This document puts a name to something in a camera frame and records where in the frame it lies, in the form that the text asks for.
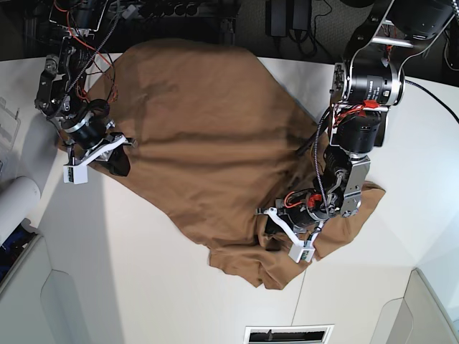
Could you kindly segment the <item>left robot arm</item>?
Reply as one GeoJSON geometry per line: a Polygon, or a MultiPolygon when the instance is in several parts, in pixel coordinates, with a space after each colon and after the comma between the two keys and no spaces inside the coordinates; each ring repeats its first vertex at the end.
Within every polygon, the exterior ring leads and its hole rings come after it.
{"type": "Polygon", "coordinates": [[[384,142],[387,114],[407,84],[405,63],[428,50],[458,17],[456,1],[374,1],[334,67],[330,105],[307,142],[313,186],[291,191],[274,206],[258,209],[266,234],[286,234],[309,247],[325,223],[355,215],[369,172],[369,152],[384,142]]]}

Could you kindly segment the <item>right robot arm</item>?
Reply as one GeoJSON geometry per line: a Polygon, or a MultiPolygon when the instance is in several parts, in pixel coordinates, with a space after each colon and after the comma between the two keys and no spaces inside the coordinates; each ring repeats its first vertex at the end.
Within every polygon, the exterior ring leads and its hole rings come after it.
{"type": "Polygon", "coordinates": [[[53,1],[49,21],[62,30],[57,54],[49,54],[39,78],[34,105],[47,122],[53,124],[68,162],[63,167],[67,183],[87,181],[88,166],[97,163],[114,176],[126,177],[131,169],[125,152],[134,145],[133,138],[114,130],[110,105],[118,96],[115,68],[103,47],[122,17],[122,4],[115,2],[108,30],[99,44],[89,41],[98,32],[110,4],[108,1],[53,1]],[[104,98],[92,99],[85,90],[90,68],[101,58],[108,70],[103,75],[110,82],[104,98]]]}

